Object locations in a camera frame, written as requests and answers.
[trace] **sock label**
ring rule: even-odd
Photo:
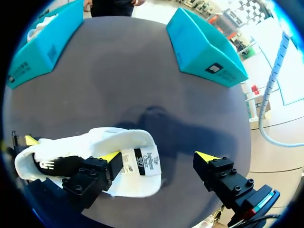
[[[160,158],[156,146],[134,149],[140,175],[154,176],[161,174]]]
[[[133,150],[130,150],[130,152],[123,152],[123,168],[120,170],[120,174],[128,174],[128,173],[134,173],[135,172],[135,162],[132,155]]]
[[[143,176],[154,176],[162,172],[156,146],[122,150],[122,157],[123,168],[120,174],[139,172]]]

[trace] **cable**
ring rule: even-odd
[[[256,222],[260,222],[262,220],[265,220],[265,219],[278,219],[280,217],[280,215],[276,215],[276,214],[273,214],[273,215],[265,215],[265,216],[262,216],[262,217],[259,217],[259,218],[256,218],[256,219],[253,219],[253,220],[247,220],[233,228],[242,228],[242,227],[246,227],[252,223],[256,223]]]
[[[264,130],[264,125],[263,125],[263,119],[264,119],[264,115],[265,115],[265,111],[266,111],[266,106],[268,104],[270,94],[272,92],[272,89],[274,87],[274,84],[276,82],[278,74],[280,72],[281,65],[282,65],[284,56],[286,54],[287,48],[288,48],[288,44],[289,44],[289,37],[286,35],[285,32],[283,32],[283,34],[282,34],[282,41],[280,43],[280,48],[279,48],[278,53],[277,53],[277,58],[275,59],[275,64],[274,64],[274,66],[273,66],[273,68],[271,70],[271,74],[269,76],[269,81],[267,83],[266,90],[265,90],[265,93],[264,93],[263,102],[262,102],[262,106],[261,106],[261,111],[260,111],[260,115],[259,115],[259,118],[258,118],[258,127],[260,129],[260,132],[261,132],[262,136],[268,142],[270,142],[270,143],[272,143],[272,144],[274,144],[276,146],[299,147],[299,146],[304,146],[304,143],[287,144],[287,143],[282,143],[282,142],[278,142],[276,140],[271,139],[266,134],[266,132]]]

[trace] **teal box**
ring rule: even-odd
[[[56,15],[43,30],[27,43],[27,34],[44,17]],[[20,84],[53,70],[60,53],[83,21],[83,1],[76,0],[49,12],[36,21],[22,37],[10,65],[7,85],[14,89]]]
[[[227,87],[248,79],[232,44],[200,16],[178,8],[167,32],[181,72]]]

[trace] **white cable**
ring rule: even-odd
[[[258,126],[259,126],[259,129],[260,129],[260,132],[261,132],[262,136],[268,142],[270,142],[270,143],[272,143],[276,146],[282,146],[282,147],[299,147],[299,146],[304,146],[304,143],[287,144],[287,143],[277,142],[276,140],[271,139],[266,134],[266,132],[264,130],[264,126],[263,126],[263,119],[264,119],[264,115],[265,115],[265,111],[266,111],[266,106],[268,104],[270,94],[272,92],[272,89],[274,87],[274,84],[276,82],[278,74],[280,72],[281,65],[282,65],[284,56],[286,54],[287,48],[288,48],[288,44],[289,44],[289,37],[286,35],[285,32],[283,32],[282,41],[280,43],[280,48],[279,48],[279,51],[277,53],[277,58],[275,59],[275,64],[274,64],[274,66],[271,70],[271,74],[269,76],[269,81],[267,83],[266,90],[265,90],[265,93],[264,93],[262,107],[261,107],[260,115],[259,115],[259,118],[258,118]]]

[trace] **gray round table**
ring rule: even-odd
[[[6,90],[5,135],[57,139],[116,126],[143,129],[160,154],[162,187],[147,198],[102,194],[83,214],[118,228],[186,228],[219,200],[192,168],[201,151],[227,156],[246,175],[250,131],[239,85],[179,72],[166,27],[126,17],[86,19],[53,72]]]

